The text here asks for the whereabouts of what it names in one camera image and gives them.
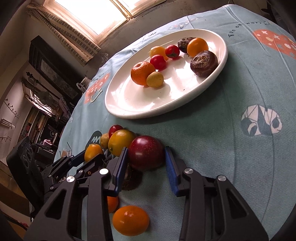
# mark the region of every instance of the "metal screw head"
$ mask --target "metal screw head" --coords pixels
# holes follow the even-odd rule
[[[221,181],[221,182],[225,182],[226,181],[226,177],[223,176],[223,175],[219,175],[218,176],[218,180]]]
[[[67,177],[66,180],[67,180],[67,182],[71,183],[71,182],[74,182],[75,177],[73,177],[73,176],[69,176],[69,177]]]
[[[109,170],[107,168],[103,168],[99,172],[100,172],[101,175],[105,175],[105,174],[107,174],[109,172]]]
[[[186,169],[184,170],[184,172],[185,172],[186,174],[192,174],[192,173],[193,173],[193,169],[192,169],[192,168],[186,168]]]

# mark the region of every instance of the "window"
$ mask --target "window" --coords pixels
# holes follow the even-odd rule
[[[45,114],[47,114],[50,117],[53,115],[53,109],[48,105],[42,104],[40,99],[35,94],[33,95],[33,92],[31,90],[30,90],[30,97],[28,95],[26,95],[26,97],[37,109],[43,111]]]
[[[101,44],[130,19],[166,0],[45,0],[52,11],[89,39]]]

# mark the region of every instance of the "white plate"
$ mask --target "white plate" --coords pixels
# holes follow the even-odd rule
[[[167,68],[161,71],[165,80],[162,87],[143,87],[132,81],[131,69],[138,62],[150,61],[152,47],[177,45],[185,37],[204,39],[209,50],[216,54],[219,65],[210,76],[196,76],[190,69],[192,58],[180,52],[181,58],[168,60]],[[107,88],[105,106],[111,114],[124,119],[146,118],[176,109],[193,100],[214,82],[225,66],[227,56],[228,50],[222,37],[209,30],[187,29],[163,36],[131,56],[117,71]]]

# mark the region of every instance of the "speaker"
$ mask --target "speaker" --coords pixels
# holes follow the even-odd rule
[[[12,149],[6,157],[6,162],[13,178],[34,210],[40,210],[44,203],[44,184],[29,137],[22,139]]]

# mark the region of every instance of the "tangerine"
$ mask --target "tangerine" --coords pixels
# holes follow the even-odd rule
[[[153,64],[146,61],[139,62],[131,69],[131,79],[137,85],[147,86],[146,79],[152,72],[155,72]]]
[[[109,197],[107,196],[107,202],[108,202],[108,212],[112,213],[116,210],[118,204],[119,204],[119,198],[117,197]]]
[[[100,145],[90,144],[84,153],[85,162],[89,162],[91,159],[93,159],[98,154],[104,154]]]
[[[125,236],[136,236],[144,233],[149,226],[148,214],[136,206],[125,206],[113,215],[113,226]]]
[[[201,38],[195,38],[187,45],[187,53],[193,58],[204,50],[209,50],[209,46],[207,45],[207,42]]]

